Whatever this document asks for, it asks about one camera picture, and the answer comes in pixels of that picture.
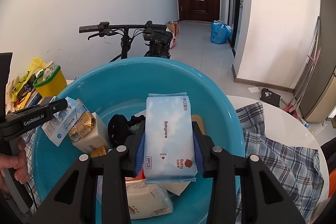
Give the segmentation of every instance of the white paper on floor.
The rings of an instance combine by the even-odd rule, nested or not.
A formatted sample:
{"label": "white paper on floor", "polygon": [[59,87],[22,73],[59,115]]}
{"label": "white paper on floor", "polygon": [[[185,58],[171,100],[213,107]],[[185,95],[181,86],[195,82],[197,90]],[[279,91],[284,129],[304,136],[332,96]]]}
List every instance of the white paper on floor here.
{"label": "white paper on floor", "polygon": [[251,93],[260,92],[260,90],[259,90],[259,88],[258,88],[257,86],[254,86],[254,87],[252,87],[252,88],[248,88],[248,89],[249,89],[249,91],[250,91]]}

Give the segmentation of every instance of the bicycle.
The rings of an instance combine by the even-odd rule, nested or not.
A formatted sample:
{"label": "bicycle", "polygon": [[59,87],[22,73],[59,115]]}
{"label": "bicycle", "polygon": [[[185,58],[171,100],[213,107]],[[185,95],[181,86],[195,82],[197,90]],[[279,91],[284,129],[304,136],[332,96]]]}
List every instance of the bicycle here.
{"label": "bicycle", "polygon": [[[135,29],[133,36],[129,36],[129,30]],[[152,21],[148,21],[146,25],[110,25],[110,22],[100,22],[98,25],[89,25],[79,27],[79,33],[97,32],[88,37],[88,40],[93,37],[104,37],[121,35],[121,54],[113,58],[110,62],[114,62],[117,59],[127,58],[127,53],[131,49],[131,45],[135,37],[142,34],[145,41],[149,41],[149,50],[144,55],[145,57],[161,57],[170,59],[170,42],[173,38],[173,34],[170,31],[166,31],[166,25],[156,25]]]}

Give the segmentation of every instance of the yellow trash bin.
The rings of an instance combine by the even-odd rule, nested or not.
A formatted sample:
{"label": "yellow trash bin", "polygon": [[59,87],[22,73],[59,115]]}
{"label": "yellow trash bin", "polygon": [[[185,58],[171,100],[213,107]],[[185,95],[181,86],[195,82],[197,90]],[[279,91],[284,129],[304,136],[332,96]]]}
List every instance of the yellow trash bin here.
{"label": "yellow trash bin", "polygon": [[36,88],[43,98],[47,96],[57,96],[66,86],[67,81],[65,80],[59,65],[56,67],[53,74],[44,81],[42,71],[33,83],[33,87]]}

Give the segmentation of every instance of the orange cloth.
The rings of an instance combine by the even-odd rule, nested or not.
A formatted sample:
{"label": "orange cloth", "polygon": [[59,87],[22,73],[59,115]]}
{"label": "orange cloth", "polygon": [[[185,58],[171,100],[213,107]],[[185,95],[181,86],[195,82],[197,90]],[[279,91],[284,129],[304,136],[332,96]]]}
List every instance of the orange cloth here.
{"label": "orange cloth", "polygon": [[329,174],[329,197],[336,192],[336,169]]}

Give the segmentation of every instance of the silver screw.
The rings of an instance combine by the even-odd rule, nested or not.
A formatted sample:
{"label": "silver screw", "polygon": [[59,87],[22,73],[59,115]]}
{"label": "silver screw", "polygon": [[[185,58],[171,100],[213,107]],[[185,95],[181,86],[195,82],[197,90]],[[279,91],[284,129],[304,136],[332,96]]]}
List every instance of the silver screw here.
{"label": "silver screw", "polygon": [[250,159],[251,161],[257,162],[259,160],[259,157],[257,155],[251,155]]}
{"label": "silver screw", "polygon": [[117,147],[117,151],[118,151],[118,152],[125,152],[126,149],[127,149],[127,147],[126,147],[125,145],[119,145],[119,146]]}
{"label": "silver screw", "polygon": [[87,154],[82,154],[79,156],[79,160],[80,161],[86,161],[88,160],[89,156]]}
{"label": "silver screw", "polygon": [[212,148],[212,151],[216,152],[216,153],[220,153],[222,152],[223,148],[221,148],[220,146],[214,146]]}

